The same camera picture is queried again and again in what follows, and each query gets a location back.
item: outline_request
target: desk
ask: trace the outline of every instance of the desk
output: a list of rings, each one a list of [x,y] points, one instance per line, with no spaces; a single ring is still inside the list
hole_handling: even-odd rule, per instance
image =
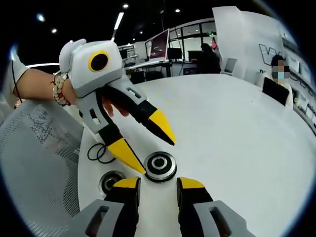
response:
[[[246,219],[256,237],[280,237],[290,227],[314,184],[316,163],[316,137],[298,114],[257,86],[227,75],[189,75],[138,86],[164,111],[176,137],[172,147],[115,111],[114,122],[141,161],[156,151],[172,154],[176,177],[204,183],[214,200]],[[118,160],[108,165],[89,161],[87,150],[95,143],[85,129],[78,169],[80,209],[102,199],[101,176],[119,170],[142,178],[135,236],[180,237],[176,177],[155,184]]]
[[[166,74],[167,77],[171,77],[171,67],[172,67],[172,62],[169,60],[163,60],[163,61],[152,61],[152,62],[145,62],[141,64],[136,64],[134,66],[125,68],[126,70],[137,70],[139,68],[155,68],[155,67],[163,67],[166,68]]]

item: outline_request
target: black chair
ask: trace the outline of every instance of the black chair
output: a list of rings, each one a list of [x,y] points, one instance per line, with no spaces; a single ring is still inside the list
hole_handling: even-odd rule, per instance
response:
[[[159,71],[146,72],[146,81],[157,80],[160,78],[163,78],[162,72],[159,72]]]
[[[290,93],[288,89],[286,89],[282,85],[275,83],[269,78],[265,78],[262,92],[274,98],[276,101],[283,104],[284,106]]]
[[[144,72],[134,72],[131,74],[130,81],[133,84],[142,83],[145,81],[145,73]]]

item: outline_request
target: human hand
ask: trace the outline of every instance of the human hand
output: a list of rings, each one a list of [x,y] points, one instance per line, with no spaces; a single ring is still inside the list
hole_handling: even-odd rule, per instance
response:
[[[72,105],[76,105],[77,97],[74,91],[74,88],[71,85],[71,82],[69,79],[64,81],[64,86],[63,86],[63,95],[68,100]],[[113,107],[114,105],[115,108],[124,116],[128,116],[129,113],[122,109],[120,106],[113,104],[110,99],[106,98],[106,96],[102,97],[102,104],[104,109],[108,112],[110,117],[113,117]]]

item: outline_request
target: white robotic hand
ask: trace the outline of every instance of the white robotic hand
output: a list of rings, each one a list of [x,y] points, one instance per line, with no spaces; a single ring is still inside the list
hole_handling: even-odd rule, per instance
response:
[[[104,95],[153,134],[174,145],[174,136],[163,113],[151,105],[146,95],[123,74],[122,58],[114,42],[86,43],[84,39],[69,42],[61,50],[59,63],[61,72],[68,72],[83,121],[94,134],[100,134],[114,157],[146,173],[119,128],[105,112],[102,105]]]

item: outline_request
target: beaded bracelet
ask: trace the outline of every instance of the beaded bracelet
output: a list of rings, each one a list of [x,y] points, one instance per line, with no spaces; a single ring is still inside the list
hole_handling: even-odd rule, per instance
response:
[[[66,100],[66,98],[64,97],[62,93],[64,81],[66,79],[68,79],[67,73],[58,73],[55,75],[54,81],[52,81],[52,83],[54,84],[54,88],[53,88],[54,99],[61,106],[71,105],[70,102]]]

